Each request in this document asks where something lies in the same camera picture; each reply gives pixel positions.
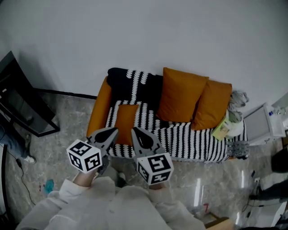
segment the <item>white shirt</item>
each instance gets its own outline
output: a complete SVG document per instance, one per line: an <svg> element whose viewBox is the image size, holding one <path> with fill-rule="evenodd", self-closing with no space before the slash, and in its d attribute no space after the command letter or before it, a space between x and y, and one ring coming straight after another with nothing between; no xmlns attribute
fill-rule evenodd
<svg viewBox="0 0 288 230"><path fill-rule="evenodd" d="M65 180L24 217L16 230L204 230L168 188L118 188L109 177L90 188Z"/></svg>

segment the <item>blue object on floor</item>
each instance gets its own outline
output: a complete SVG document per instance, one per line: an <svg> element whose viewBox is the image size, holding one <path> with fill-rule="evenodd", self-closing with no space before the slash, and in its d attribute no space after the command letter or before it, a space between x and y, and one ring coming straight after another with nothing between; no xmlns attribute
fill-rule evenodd
<svg viewBox="0 0 288 230"><path fill-rule="evenodd" d="M44 191L46 194L49 194L50 192L53 191L54 188L54 181L52 179L46 181L46 184L44 186Z"/></svg>

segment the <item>floor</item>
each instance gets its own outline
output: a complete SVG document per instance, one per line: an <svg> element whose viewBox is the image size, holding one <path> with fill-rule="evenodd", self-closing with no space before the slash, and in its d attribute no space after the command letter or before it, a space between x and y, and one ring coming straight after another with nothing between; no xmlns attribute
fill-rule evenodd
<svg viewBox="0 0 288 230"><path fill-rule="evenodd" d="M58 190L65 178L72 179L77 170L67 158L66 148L77 138L86 134L94 100L71 96L43 93L42 97L52 110L56 111L61 131L45 137L32 136L31 154L37 158L35 165L23 162L24 177L34 203L44 199L47 194L43 185L53 179L54 190ZM206 211L220 217L230 217L238 227L254 226L261 208L253 208L247 220L247 208L242 212L254 184L251 174L265 178L267 183L279 182L287 174L272 174L271 155L281 149L279 142L265 146L251 147L247 160L228 160L221 164L175 162L175 171L170 187L176 199L180 200L196 217L203 219ZM131 185L146 186L135 172L132 161L113 159L113 165L122 170ZM15 159L8 155L6 162L6 190L8 204L16 222L33 208L28 192L21 183L21 169Z"/></svg>

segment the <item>white cube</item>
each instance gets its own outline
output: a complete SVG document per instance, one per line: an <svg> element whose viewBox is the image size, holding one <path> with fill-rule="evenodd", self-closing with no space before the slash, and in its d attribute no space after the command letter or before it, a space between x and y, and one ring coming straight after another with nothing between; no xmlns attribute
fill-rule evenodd
<svg viewBox="0 0 288 230"><path fill-rule="evenodd" d="M81 140L75 140L67 148L67 154L71 165L83 173L88 173L102 166L100 149Z"/></svg>
<svg viewBox="0 0 288 230"><path fill-rule="evenodd" d="M174 171L169 153L137 158L137 171L148 183L155 185L170 180Z"/></svg>

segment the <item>sofa armrest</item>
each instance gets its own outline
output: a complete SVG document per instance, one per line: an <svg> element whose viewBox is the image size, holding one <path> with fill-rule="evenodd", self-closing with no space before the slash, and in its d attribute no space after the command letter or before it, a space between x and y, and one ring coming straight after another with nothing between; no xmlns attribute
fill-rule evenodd
<svg viewBox="0 0 288 230"><path fill-rule="evenodd" d="M111 91L111 87L107 83L107 77L105 77L92 110L86 133L87 137L90 136L95 130L104 128L106 126L106 120L110 110Z"/></svg>

